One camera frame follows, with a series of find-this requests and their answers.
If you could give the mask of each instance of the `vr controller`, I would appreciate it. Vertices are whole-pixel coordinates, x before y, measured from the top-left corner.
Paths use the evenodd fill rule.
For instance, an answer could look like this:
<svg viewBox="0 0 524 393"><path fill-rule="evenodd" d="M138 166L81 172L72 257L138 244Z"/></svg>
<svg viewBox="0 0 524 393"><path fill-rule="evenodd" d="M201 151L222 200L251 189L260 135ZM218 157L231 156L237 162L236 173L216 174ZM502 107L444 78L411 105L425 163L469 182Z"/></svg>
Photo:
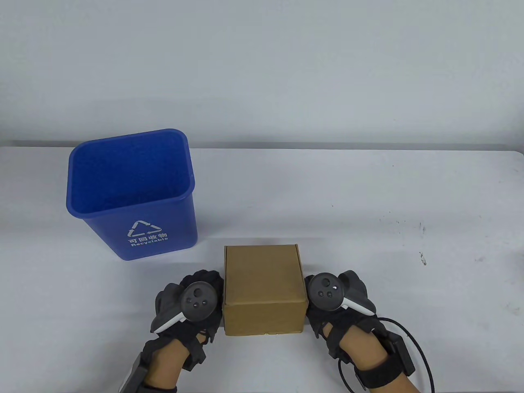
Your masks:
<svg viewBox="0 0 524 393"><path fill-rule="evenodd" d="M338 277L331 273L319 273L309 281L307 290L311 302L321 310L350 308L367 316L377 312L375 305L367 298L366 286L352 270Z"/></svg>
<svg viewBox="0 0 524 393"><path fill-rule="evenodd" d="M203 321L211 315L218 303L218 295L211 284L197 281L187 288L178 285L173 290L171 307L164 312L159 312L151 323L151 333L162 333L177 322L189 320L191 322ZM156 300L159 309L160 294Z"/></svg>

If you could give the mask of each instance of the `white table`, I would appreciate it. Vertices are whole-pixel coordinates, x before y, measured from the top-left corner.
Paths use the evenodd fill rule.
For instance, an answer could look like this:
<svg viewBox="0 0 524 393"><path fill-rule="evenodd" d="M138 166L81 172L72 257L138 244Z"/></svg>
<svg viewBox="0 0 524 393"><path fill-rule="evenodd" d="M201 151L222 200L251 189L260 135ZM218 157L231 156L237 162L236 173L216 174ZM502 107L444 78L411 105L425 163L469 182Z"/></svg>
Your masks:
<svg viewBox="0 0 524 393"><path fill-rule="evenodd" d="M521 154L193 149L199 242L122 261L66 211L70 151L0 148L3 393L116 391L167 282L222 270L224 245L293 243L305 274L358 272L379 314L418 339L438 391L524 390ZM308 326L220 330L205 350L180 392L345 391Z"/></svg>

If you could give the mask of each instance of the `wrist strap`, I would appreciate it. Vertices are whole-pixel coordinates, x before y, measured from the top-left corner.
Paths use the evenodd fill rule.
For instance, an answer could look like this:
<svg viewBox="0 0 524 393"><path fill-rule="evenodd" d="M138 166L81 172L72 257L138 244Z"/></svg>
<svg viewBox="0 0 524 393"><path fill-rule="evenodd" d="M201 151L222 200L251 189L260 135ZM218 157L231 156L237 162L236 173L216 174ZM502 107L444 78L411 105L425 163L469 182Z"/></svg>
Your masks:
<svg viewBox="0 0 524 393"><path fill-rule="evenodd" d="M205 360L205 353L202 344L196 337L193 337L190 341L182 343L189 351L189 356L185 360L182 368L187 371L193 370L193 367L197 364L202 364Z"/></svg>
<svg viewBox="0 0 524 393"><path fill-rule="evenodd" d="M177 393L177 387L175 386L174 389L160 389L146 384L142 384L138 388L136 393Z"/></svg>
<svg viewBox="0 0 524 393"><path fill-rule="evenodd" d="M376 389L386 386L402 374L402 366L398 358L389 355L384 363L372 370L361 371L355 366L355 375L362 384L368 389Z"/></svg>

